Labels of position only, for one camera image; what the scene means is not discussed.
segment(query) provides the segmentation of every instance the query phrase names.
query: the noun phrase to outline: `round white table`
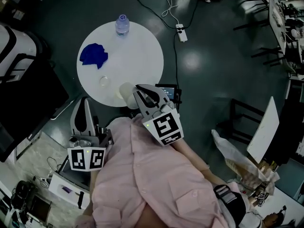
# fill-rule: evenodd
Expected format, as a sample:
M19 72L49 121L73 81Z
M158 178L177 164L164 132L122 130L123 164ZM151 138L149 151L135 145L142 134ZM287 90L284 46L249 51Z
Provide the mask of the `round white table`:
M100 69L96 64L82 65L79 60L82 50L93 43L102 45L108 53L108 60ZM123 83L155 85L162 70L163 54L158 40L148 29L133 22L125 38L116 35L115 21L96 28L82 43L77 57L82 87L93 99L108 106L126 106L119 94Z

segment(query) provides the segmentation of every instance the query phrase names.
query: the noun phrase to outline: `power strip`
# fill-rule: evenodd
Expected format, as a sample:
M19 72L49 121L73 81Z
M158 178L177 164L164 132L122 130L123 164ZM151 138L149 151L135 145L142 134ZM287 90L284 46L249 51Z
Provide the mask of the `power strip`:
M177 34L179 35L180 41L181 42L185 42L188 40L187 35L186 35L186 31L184 29L184 26L182 24L177 24L175 26Z

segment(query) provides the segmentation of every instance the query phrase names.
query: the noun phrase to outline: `shirt pocket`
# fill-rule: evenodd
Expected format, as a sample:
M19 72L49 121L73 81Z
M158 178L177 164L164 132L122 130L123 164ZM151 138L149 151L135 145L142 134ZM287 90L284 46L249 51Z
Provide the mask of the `shirt pocket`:
M169 185L179 216L213 220L218 212L217 199L203 176L177 175L169 178Z
M93 211L96 226L116 228L121 226L121 214L119 209L99 205Z

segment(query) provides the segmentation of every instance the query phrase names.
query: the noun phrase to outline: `white cable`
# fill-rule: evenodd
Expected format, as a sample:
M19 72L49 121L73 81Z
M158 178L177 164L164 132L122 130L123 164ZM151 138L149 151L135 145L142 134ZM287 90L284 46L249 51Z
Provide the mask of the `white cable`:
M177 21L177 24L179 24L180 23L179 20L171 13L171 9L175 8L175 7L178 7L178 5L173 5L172 0L170 0L170 1L167 0L167 2L168 2L168 4L169 4L170 7L167 10L165 10L164 12L162 12L161 16L164 18L164 17L166 17L168 15L168 12L169 12L171 14L171 16L173 18L175 18L175 20Z

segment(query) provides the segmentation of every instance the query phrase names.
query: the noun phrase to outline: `blue cloth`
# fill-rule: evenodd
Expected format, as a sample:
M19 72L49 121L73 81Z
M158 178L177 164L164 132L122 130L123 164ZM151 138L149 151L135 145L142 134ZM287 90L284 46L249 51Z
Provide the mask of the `blue cloth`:
M106 60L108 60L108 54L104 47L96 43L87 45L80 54L82 65L97 64L98 69Z

